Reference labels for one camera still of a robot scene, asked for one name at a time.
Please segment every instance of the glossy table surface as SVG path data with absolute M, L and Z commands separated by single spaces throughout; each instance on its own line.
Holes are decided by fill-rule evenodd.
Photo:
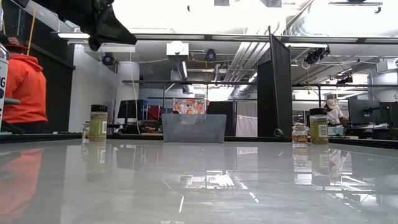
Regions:
M 398 223 L 398 151 L 251 142 L 0 144 L 0 223 Z

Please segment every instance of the black cloth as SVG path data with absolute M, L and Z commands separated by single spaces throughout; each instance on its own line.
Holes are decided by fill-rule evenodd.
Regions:
M 12 125 L 24 130 L 24 134 L 43 134 L 45 132 L 45 122 L 43 121 Z

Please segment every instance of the white cylinder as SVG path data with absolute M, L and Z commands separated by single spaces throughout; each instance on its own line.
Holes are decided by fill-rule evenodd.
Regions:
M 124 118 L 118 118 L 120 102 L 122 100 L 136 100 L 138 97 L 139 84 L 122 83 L 123 80 L 139 80 L 139 64 L 135 62 L 119 62 L 115 98 L 115 123 L 124 124 Z

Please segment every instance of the person in white shirt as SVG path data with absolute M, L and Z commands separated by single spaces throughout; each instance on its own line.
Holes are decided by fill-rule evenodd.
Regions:
M 341 112 L 341 109 L 338 105 L 336 105 L 335 100 L 328 100 L 325 105 L 326 110 L 328 111 L 328 121 L 333 125 L 345 125 L 344 114 Z

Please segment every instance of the cap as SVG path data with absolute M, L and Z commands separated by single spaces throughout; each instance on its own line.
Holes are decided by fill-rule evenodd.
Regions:
M 327 115 L 328 111 L 325 108 L 310 109 L 310 115 Z
M 28 50 L 24 44 L 21 43 L 17 37 L 0 34 L 0 43 L 2 43 L 8 50 L 17 49 L 17 50 Z
M 92 105 L 91 112 L 108 112 L 108 107 L 106 105 Z
M 328 100 L 326 101 L 326 105 L 328 105 L 328 107 L 333 110 L 336 107 L 336 101 L 335 100 Z

